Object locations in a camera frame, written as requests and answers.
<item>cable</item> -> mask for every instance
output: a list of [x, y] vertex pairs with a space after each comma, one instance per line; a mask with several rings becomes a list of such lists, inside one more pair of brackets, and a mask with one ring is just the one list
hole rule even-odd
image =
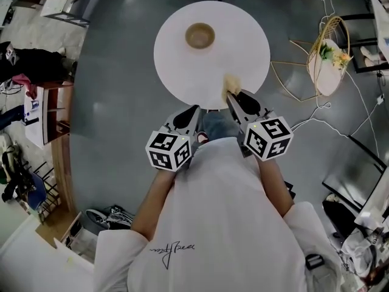
[[343, 137], [345, 137], [345, 138], [348, 138], [347, 135], [342, 134], [341, 132], [338, 131], [338, 129], [334, 128], [334, 127], [333, 127], [332, 125], [330, 125], [329, 123], [325, 122], [324, 120], [319, 120], [319, 119], [316, 119], [316, 118], [310, 118], [310, 119], [308, 119], [308, 120], [306, 120], [306, 121], [303, 121], [296, 129], [293, 130], [293, 132], [294, 132], [295, 130], [297, 130], [298, 128], [300, 128], [302, 125], [306, 124], [308, 121], [311, 121], [311, 120], [318, 121], [318, 122], [323, 122], [323, 123], [327, 124], [327, 126], [329, 126], [331, 129], [333, 129], [334, 131], [336, 131], [340, 136], [343, 136]]
[[326, 18], [328, 19], [329, 17], [331, 17], [333, 14], [335, 14], [335, 8], [334, 8], [334, 5], [332, 4], [332, 0], [329, 0], [330, 3], [331, 3], [331, 7], [332, 7], [332, 13], [330, 15], [327, 14], [327, 9], [326, 9], [326, 1], [323, 0], [323, 3], [324, 3], [324, 12], [326, 13], [326, 16], [323, 16], [322, 19], [320, 20], [320, 23], [318, 25], [318, 31], [319, 32], [322, 32], [322, 24], [325, 24], [325, 22], [323, 22], [323, 20]]
[[352, 76], [349, 74], [348, 71], [346, 71], [346, 73], [348, 74], [348, 76], [351, 78], [351, 81], [353, 82], [354, 86], [357, 88], [358, 92], [359, 92], [359, 95], [360, 95], [360, 99], [362, 100], [362, 103], [366, 109], [366, 113], [367, 113], [367, 119], [369, 120], [370, 122], [370, 127], [371, 127], [371, 130], [373, 132], [373, 136], [374, 136], [374, 141], [376, 143], [376, 150], [377, 150], [377, 157], [379, 158], [379, 152], [378, 152], [378, 144], [377, 144], [377, 139], [376, 139], [376, 134], [374, 132], [374, 128], [373, 128], [373, 123], [371, 122], [371, 119], [370, 119], [370, 115], [369, 114], [369, 111], [367, 110], [367, 107], [366, 107], [366, 104], [365, 104], [365, 101], [363, 100], [363, 97], [362, 97], [362, 93], [360, 92], [360, 89], [358, 88], [357, 84], [355, 83], [354, 79], [352, 78]]
[[358, 132], [358, 130], [361, 128], [361, 126], [370, 118], [370, 116], [372, 115], [373, 111], [376, 109], [377, 106], [378, 106], [378, 103], [376, 103], [376, 106], [374, 106], [374, 108], [373, 108], [373, 110], [371, 111], [370, 115], [365, 119], [365, 121], [363, 121], [363, 122], [359, 125], [358, 129], [356, 129], [355, 132], [354, 132], [353, 134], [351, 134], [351, 136], [353, 136], [355, 133]]

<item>white t-shirt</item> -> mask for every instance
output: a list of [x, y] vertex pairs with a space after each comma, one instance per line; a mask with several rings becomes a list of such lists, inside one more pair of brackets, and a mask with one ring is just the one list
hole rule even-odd
[[230, 137], [201, 146], [177, 174], [152, 241], [134, 231], [100, 233], [94, 291], [307, 291], [309, 253], [331, 269], [340, 264], [312, 205], [296, 204], [282, 218], [258, 164]]

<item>table top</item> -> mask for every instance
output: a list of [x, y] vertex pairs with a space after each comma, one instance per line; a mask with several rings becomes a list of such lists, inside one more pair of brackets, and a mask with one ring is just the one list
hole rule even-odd
[[378, 47], [389, 60], [389, 14], [379, 0], [371, 0], [376, 23]]
[[[213, 44], [194, 49], [186, 30], [206, 23], [215, 31]], [[257, 92], [269, 70], [269, 43], [261, 26], [244, 10], [218, 1], [187, 5], [162, 25], [154, 45], [154, 63], [161, 82], [179, 100], [203, 109], [227, 108], [223, 78], [241, 79], [242, 89]]]

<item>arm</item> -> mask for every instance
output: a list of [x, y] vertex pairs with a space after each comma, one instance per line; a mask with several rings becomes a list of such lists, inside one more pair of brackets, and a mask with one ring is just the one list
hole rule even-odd
[[266, 196], [293, 232], [304, 256], [318, 254], [324, 260], [324, 265], [318, 268], [306, 268], [308, 291], [338, 291], [342, 277], [340, 258], [329, 243], [313, 206], [310, 203], [294, 204], [274, 159], [257, 161]]
[[293, 206], [294, 202], [285, 186], [280, 168], [277, 166], [274, 159], [268, 161], [260, 161], [257, 159], [257, 161], [260, 167], [261, 180], [266, 196], [278, 213], [284, 217]]
[[131, 225], [131, 230], [140, 233], [148, 241], [154, 237], [159, 215], [175, 177], [176, 174], [174, 172], [158, 171]]

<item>blue chair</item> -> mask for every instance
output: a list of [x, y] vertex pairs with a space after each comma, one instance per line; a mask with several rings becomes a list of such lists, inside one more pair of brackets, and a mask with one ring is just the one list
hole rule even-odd
[[27, 203], [31, 209], [37, 211], [47, 199], [47, 192], [43, 179], [35, 173], [31, 173], [31, 176], [36, 190], [28, 192]]

